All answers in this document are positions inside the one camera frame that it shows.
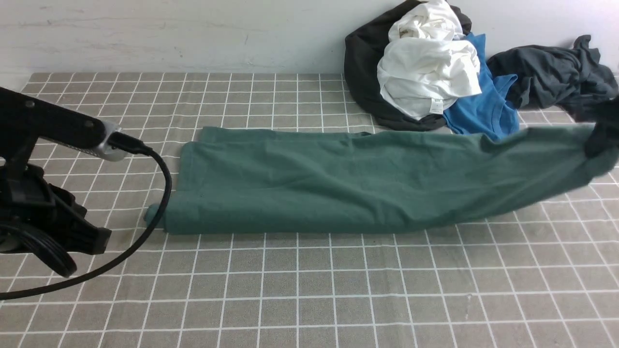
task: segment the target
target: blue t-shirt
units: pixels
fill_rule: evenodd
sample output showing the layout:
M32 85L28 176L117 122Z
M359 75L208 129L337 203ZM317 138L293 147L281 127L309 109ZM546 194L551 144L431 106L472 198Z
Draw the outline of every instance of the blue t-shirt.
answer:
M480 61L479 86L482 94L459 98L445 110L447 126L454 133L484 133L493 140L502 139L518 131L518 113L505 101L507 92L517 79L516 75L492 78L486 65L486 35L466 36L477 49Z

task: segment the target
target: clothing pile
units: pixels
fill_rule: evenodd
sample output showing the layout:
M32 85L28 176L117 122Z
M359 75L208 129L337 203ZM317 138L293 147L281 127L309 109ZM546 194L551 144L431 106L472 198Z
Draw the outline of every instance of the clothing pile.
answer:
M573 49L524 46L486 62L485 35L445 0L407 0L346 37L344 76L351 96L378 124L395 130L486 134L518 131L517 109L559 105L577 121L589 105L619 95L591 37Z

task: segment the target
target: black cable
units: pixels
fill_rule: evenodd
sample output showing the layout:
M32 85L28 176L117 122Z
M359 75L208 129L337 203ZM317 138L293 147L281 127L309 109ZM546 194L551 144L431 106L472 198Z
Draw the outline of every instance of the black cable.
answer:
M77 270L69 253L47 233L29 224L0 222L0 230L8 231L54 272L68 277Z
M118 138L119 138L118 139L119 141L125 141L126 140L126 138L123 138L121 136L119 136ZM128 151L130 153L133 153L133 154L138 153L138 154L144 154L144 155L148 155L148 156L152 157L157 162L159 167L161 168L161 171L163 172L163 176L165 177L165 189L163 191L163 198L161 200L161 203L159 204L159 208L157 209L157 212L155 213L155 216L150 221L150 224L146 227L146 229L144 230L142 235L127 250L125 250L123 253L118 255L112 261L104 264L103 266L95 269L94 271L90 271L90 272L88 272L86 274L83 274L81 276L78 276L78 277L75 277L75 278L71 278L71 279L68 279L66 281L55 283L55 284L50 284L50 285L46 285L46 286L42 286L42 287L35 287L33 289L27 289L27 290L3 292L3 293L0 293L0 300L14 300L16 298L23 298L23 297L47 294L48 292L65 289L65 288L71 287L73 285L77 285L77 284L83 283L85 281L89 281L90 279L93 279L94 277L100 276L103 273L106 273L110 269L112 269L112 268L118 266L119 264L121 264L129 256L131 256L133 253L135 253L136 250L140 246L142 246L142 244L144 244L144 242L150 237L150 234L157 227L157 224L159 223L159 220L161 220L161 218L163 217L163 213L165 212L165 208L167 207L168 201L170 200L170 194L172 192L172 177L170 175L170 171L168 169L168 166L165 164L165 161L163 161L163 158L161 158L161 156L159 156L159 154L156 153L153 149L148 148L148 147L144 146L143 144L138 149L126 149L125 146L123 146L122 144L118 144L118 147L120 149L126 150L126 151Z

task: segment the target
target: green cloth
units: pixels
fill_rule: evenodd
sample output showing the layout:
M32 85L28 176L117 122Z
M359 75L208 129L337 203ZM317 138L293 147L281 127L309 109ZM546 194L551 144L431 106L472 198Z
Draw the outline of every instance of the green cloth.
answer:
M590 126L482 134L280 133L204 128L181 151L162 227L172 234L401 233L470 222L587 185ZM157 205L149 207L146 221Z

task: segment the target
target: table surface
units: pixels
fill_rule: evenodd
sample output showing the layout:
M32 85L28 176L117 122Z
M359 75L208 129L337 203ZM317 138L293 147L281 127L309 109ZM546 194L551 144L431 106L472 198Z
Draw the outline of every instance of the table surface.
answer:
M119 123L173 173L203 126L384 130L338 74L34 74L23 92ZM559 109L519 116L573 123ZM74 255L79 274L125 250L162 195L152 159L103 162L45 141L32 159L113 230L105 254ZM156 231L104 276L0 303L0 346L617 347L618 180L616 168L517 212L402 235ZM62 280L32 255L0 265L2 291Z

